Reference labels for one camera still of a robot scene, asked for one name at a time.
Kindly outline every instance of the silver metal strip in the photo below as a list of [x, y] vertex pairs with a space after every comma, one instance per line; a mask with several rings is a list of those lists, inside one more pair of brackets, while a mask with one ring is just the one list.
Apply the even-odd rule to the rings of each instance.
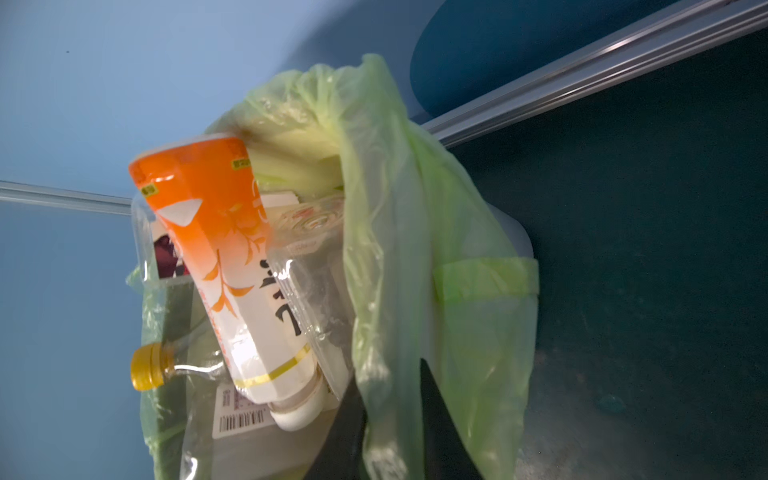
[[131, 199], [0, 181], [0, 200], [103, 214], [131, 214]]
[[768, 0], [683, 0], [422, 126], [446, 147], [768, 26]]

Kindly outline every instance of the dark green floor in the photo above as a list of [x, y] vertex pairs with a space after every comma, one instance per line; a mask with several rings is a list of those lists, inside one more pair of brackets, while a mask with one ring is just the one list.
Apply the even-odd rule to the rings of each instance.
[[531, 407], [578, 397], [672, 455], [627, 478], [768, 478], [768, 31], [452, 152], [541, 265]]

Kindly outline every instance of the yellow stripe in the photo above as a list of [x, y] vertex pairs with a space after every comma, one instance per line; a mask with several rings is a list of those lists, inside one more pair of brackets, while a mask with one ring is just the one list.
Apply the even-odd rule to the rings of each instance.
[[235, 380], [235, 386], [238, 389], [247, 389], [252, 386], [261, 385], [262, 383], [271, 382], [277, 377], [281, 376], [288, 370], [292, 369], [294, 366], [298, 365], [299, 362], [306, 356], [307, 353], [310, 352], [310, 345], [307, 343], [299, 352], [294, 356], [292, 359], [285, 362], [283, 365], [277, 367], [273, 371], [269, 373], [265, 373], [264, 375], [254, 376], [252, 379], [246, 379], [246, 380]]

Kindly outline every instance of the white label sticker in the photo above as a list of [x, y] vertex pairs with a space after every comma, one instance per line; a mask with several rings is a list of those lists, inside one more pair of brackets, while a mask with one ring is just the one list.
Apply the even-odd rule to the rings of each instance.
[[266, 405], [257, 405], [241, 395], [231, 383], [216, 389], [214, 409], [214, 439], [250, 432], [275, 425]]

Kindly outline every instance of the orange and white bottle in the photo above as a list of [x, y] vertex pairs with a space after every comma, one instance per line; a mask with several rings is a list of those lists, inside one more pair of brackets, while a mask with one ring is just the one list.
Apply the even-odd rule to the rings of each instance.
[[271, 229], [245, 145], [205, 135], [128, 168], [166, 227], [214, 326], [235, 386], [297, 430], [323, 408], [317, 361], [266, 260]]

